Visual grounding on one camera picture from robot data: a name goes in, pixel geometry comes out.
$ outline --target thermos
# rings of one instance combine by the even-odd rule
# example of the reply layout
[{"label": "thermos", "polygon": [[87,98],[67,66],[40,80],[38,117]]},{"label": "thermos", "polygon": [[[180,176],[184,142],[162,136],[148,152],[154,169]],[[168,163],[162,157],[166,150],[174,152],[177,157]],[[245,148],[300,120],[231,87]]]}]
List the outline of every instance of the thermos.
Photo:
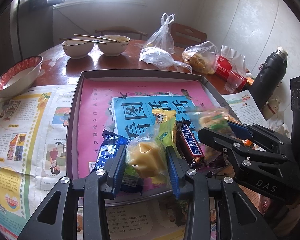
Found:
[{"label": "thermos", "polygon": [[262,69],[249,88],[249,92],[259,109],[267,103],[286,74],[287,57],[287,51],[278,47],[261,65]]}]

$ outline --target red patterned bowl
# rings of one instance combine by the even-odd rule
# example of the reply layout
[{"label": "red patterned bowl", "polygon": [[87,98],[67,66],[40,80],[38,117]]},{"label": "red patterned bowl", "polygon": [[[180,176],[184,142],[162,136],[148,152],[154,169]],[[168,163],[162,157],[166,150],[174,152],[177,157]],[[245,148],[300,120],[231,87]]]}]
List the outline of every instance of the red patterned bowl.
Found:
[{"label": "red patterned bowl", "polygon": [[28,89],[39,75],[43,58],[33,56],[26,58],[0,77],[0,96],[14,97]]}]

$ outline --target wooden table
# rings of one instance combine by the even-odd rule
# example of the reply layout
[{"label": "wooden table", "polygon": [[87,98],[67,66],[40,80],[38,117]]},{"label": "wooden table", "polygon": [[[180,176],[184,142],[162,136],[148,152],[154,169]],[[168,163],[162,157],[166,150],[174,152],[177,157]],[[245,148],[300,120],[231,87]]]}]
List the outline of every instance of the wooden table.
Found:
[{"label": "wooden table", "polygon": [[[103,55],[98,46],[95,45],[92,52],[82,59],[71,59],[62,48],[62,44],[41,53],[43,62],[40,76],[35,80],[33,86],[77,84],[79,76],[85,70],[97,69],[157,69],[152,64],[139,62],[140,50],[145,41],[131,40],[127,50],[117,57]],[[182,61],[184,49],[175,47],[174,60]],[[225,81],[216,75],[204,75],[207,80],[219,91],[221,95],[229,94],[224,88]]]}]

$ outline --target snickers bar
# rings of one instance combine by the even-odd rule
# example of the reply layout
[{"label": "snickers bar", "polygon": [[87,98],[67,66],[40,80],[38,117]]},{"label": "snickers bar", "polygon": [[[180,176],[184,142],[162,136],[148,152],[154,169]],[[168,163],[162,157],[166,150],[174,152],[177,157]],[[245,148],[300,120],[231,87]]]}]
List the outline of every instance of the snickers bar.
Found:
[{"label": "snickers bar", "polygon": [[204,155],[188,125],[184,123],[180,124],[180,127],[177,130],[177,137],[178,146],[190,168],[194,168],[195,166],[202,164]]}]

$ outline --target chair backrest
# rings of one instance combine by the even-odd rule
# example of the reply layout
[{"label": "chair backrest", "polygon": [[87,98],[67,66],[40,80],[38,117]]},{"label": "chair backrest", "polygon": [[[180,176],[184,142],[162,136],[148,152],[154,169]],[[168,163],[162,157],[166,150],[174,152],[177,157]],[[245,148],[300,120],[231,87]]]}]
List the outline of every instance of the chair backrest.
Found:
[{"label": "chair backrest", "polygon": [[[207,35],[205,33],[199,32],[194,28],[181,25],[178,23],[173,23],[171,25],[171,36],[173,38],[174,43],[178,43],[179,46],[183,46],[184,48],[193,45],[198,45],[200,43],[207,41]],[[199,41],[190,39],[185,36],[196,38]]]},{"label": "chair backrest", "polygon": [[147,33],[126,26],[113,26],[95,30],[95,33],[100,33],[101,36],[104,35],[104,32],[140,34],[140,40],[142,40],[142,36],[148,36]]}]

